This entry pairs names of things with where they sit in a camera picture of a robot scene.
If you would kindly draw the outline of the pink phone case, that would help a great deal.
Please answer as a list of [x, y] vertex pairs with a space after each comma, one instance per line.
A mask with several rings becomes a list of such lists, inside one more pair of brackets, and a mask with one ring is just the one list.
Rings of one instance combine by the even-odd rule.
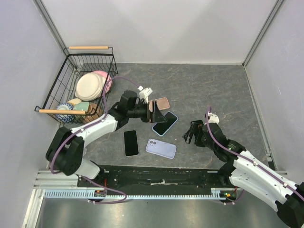
[[[169, 101], [166, 97], [155, 99], [155, 101], [160, 111], [170, 108]], [[152, 100], [149, 101], [149, 110], [153, 111]]]

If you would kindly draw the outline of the purple phone case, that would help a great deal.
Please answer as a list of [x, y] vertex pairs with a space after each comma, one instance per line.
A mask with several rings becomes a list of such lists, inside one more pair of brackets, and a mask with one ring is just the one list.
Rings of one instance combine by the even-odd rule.
[[156, 139], [149, 139], [145, 148], [148, 153], [159, 155], [168, 159], [173, 159], [175, 157], [176, 149], [176, 145]]

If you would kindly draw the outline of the white phone black screen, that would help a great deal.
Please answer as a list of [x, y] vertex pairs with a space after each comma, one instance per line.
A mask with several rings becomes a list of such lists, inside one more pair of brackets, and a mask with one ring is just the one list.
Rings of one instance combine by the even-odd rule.
[[137, 134], [135, 130], [124, 132], [125, 156], [132, 157], [139, 154]]

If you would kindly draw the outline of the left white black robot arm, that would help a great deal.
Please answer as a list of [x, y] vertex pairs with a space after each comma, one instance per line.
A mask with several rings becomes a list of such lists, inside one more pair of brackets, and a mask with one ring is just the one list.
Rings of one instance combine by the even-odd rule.
[[46, 153], [53, 174], [64, 173], [86, 177], [94, 187], [104, 182], [101, 169], [94, 162], [83, 158], [84, 149], [101, 136], [125, 126], [129, 119], [139, 118], [144, 123], [165, 123], [167, 118], [160, 112], [155, 100], [151, 104], [139, 98], [134, 91], [125, 91], [120, 101], [98, 119], [80, 127], [57, 130]]

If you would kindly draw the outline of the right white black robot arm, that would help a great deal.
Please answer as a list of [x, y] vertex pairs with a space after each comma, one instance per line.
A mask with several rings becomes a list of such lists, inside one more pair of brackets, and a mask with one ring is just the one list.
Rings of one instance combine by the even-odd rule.
[[290, 228], [304, 226], [304, 185], [280, 175], [259, 161], [240, 143], [227, 138], [219, 127], [219, 118], [213, 113], [206, 120], [190, 123], [183, 135], [186, 143], [194, 141], [198, 147], [207, 147], [224, 162], [218, 171], [218, 183], [233, 185], [254, 195], [269, 205]]

